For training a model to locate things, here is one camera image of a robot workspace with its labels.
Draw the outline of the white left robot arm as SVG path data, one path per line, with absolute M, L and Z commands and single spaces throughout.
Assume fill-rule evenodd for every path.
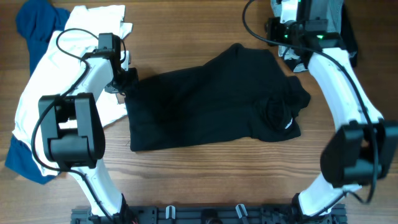
M 85 68 L 71 87 L 40 98 L 32 155 L 42 167 L 75 178 L 91 205 L 89 222 L 135 223 L 104 164 L 106 143 L 96 100 L 102 91 L 124 95 L 135 89 L 137 70 L 128 66 L 120 37 L 102 33 L 95 38 L 98 47 L 79 57 Z

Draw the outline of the black t-shirt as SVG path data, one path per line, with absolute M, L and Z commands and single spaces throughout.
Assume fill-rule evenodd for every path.
M 286 141 L 300 136 L 296 117 L 310 99 L 270 51 L 233 44 L 202 66 L 141 80 L 126 95 L 130 148 Z

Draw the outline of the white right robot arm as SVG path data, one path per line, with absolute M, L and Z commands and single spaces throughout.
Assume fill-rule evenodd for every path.
M 320 175 L 296 196 L 301 221 L 325 216 L 363 186 L 373 192 L 389 172 L 397 122 L 386 121 L 353 67 L 358 48 L 343 1 L 272 1 L 267 40 L 289 67 L 307 70 L 331 111 L 335 134 L 320 158 Z

